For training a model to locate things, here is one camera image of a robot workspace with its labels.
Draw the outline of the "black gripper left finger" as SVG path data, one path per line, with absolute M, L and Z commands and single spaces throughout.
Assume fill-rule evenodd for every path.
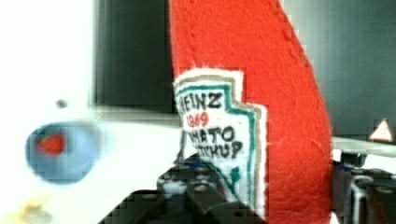
M 222 195 L 219 175 L 192 155 L 121 201 L 98 224 L 267 224 Z

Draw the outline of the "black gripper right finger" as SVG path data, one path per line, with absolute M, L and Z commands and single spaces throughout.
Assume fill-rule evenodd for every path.
M 395 159 L 342 152 L 332 164 L 332 211 L 339 224 L 396 224 Z

